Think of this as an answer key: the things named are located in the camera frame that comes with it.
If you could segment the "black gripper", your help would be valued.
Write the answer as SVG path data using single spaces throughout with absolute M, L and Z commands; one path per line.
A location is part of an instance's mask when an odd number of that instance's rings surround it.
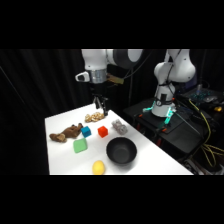
M 98 84 L 91 83 L 90 84 L 90 89 L 91 89 L 92 95 L 94 96 L 93 103 L 95 104 L 96 109 L 100 108 L 100 100 L 99 100 L 99 98 L 97 96 L 103 97 L 102 98 L 103 113 L 104 113 L 105 117 L 108 116 L 108 110 L 107 110 L 107 101 L 108 101 L 108 99 L 105 98 L 106 92 L 107 92 L 107 85 L 106 85 L 106 83 L 98 83 Z

